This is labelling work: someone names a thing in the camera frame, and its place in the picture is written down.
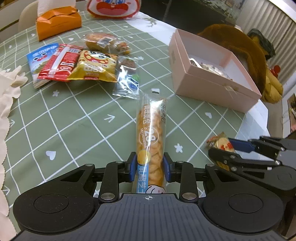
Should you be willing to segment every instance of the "yellow snack bag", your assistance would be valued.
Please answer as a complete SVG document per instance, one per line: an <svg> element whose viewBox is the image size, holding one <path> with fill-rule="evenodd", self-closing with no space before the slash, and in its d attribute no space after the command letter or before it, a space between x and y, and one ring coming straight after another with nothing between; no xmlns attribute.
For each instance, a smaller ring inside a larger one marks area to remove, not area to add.
<svg viewBox="0 0 296 241"><path fill-rule="evenodd" d="M235 153L235 149L233 148L231 142L229 141L229 139L227 138L227 136L225 135L224 132L220 133L217 136L214 136L214 137L208 139L207 144L208 144L209 147L215 147L217 149L222 149L222 150L225 150L225 151ZM217 165L219 167L222 167L223 169L229 171L229 166L228 165L223 164L220 161L217 161L216 163L217 163Z"/></svg>
<svg viewBox="0 0 296 241"><path fill-rule="evenodd" d="M102 80L117 82L115 67L118 56L97 51L83 50L77 66L67 80Z"/></svg>

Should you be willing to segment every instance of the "table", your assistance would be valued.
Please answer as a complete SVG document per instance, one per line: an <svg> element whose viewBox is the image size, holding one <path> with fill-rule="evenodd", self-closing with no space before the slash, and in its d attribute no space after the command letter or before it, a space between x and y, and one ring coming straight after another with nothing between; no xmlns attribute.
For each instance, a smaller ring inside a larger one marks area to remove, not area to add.
<svg viewBox="0 0 296 241"><path fill-rule="evenodd" d="M45 41L31 27L0 44L0 67L7 71L22 65L29 78L12 106L6 137L4 188L9 207L23 192L85 163L105 167L127 160L135 151L137 101L112 95L113 85L96 81L51 82L35 90L26 54L45 44L73 43L91 32L106 32L124 39L139 60L140 89L160 90L168 97L165 151L173 160L203 168L210 163L205 141L222 131L240 139L268 135L267 115L261 102L246 115L221 106L177 96L173 92L168 43L175 28L139 13L129 21L93 20L80 12L82 28ZM120 192L131 185L120 184ZM202 183L198 183L203 196ZM98 183L95 195L98 195ZM178 193L179 184L167 185ZM18 226L9 214L17 231Z"/></svg>

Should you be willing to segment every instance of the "white cloth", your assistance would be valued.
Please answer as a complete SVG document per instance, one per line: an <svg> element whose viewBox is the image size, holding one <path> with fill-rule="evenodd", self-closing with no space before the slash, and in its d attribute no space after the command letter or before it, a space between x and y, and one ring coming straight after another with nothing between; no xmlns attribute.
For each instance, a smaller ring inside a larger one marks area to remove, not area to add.
<svg viewBox="0 0 296 241"><path fill-rule="evenodd" d="M3 162L7 154L5 138L9 130L10 108L13 103L13 98L20 96L20 86L28 80L25 73L18 75L22 67L18 66L12 72L0 71L0 187L2 189L4 183L5 170ZM8 218L9 207L4 195L0 190L0 240L9 241L15 235L16 231L12 222Z"/></svg>
<svg viewBox="0 0 296 241"><path fill-rule="evenodd" d="M75 0L38 0L37 15L39 17L51 9L67 6L75 7L75 5Z"/></svg>

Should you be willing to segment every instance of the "pink box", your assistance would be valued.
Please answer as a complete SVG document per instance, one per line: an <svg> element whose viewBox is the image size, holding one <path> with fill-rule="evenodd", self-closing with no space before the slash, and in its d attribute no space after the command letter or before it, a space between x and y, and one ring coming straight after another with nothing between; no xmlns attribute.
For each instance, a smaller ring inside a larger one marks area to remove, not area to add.
<svg viewBox="0 0 296 241"><path fill-rule="evenodd" d="M248 72L231 51L180 29L176 29L168 49L177 95L243 113L261 98ZM232 80L192 65L189 58L194 58L198 63L214 65Z"/></svg>

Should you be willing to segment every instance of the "arrow pattern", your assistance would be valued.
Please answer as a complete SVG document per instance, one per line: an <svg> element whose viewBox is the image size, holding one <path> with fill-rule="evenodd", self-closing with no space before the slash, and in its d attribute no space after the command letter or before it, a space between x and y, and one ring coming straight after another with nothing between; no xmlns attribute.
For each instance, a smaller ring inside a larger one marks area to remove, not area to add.
<svg viewBox="0 0 296 241"><path fill-rule="evenodd" d="M7 192L6 194L5 194L5 196L7 196L7 194L10 192L10 189L7 187L7 186L5 186L5 185L3 185L6 189L4 189L4 190L2 190L3 192Z"/></svg>
<svg viewBox="0 0 296 241"><path fill-rule="evenodd" d="M105 118L104 120L109 120L108 123L110 123L112 120L114 120L115 116L108 114L108 118Z"/></svg>

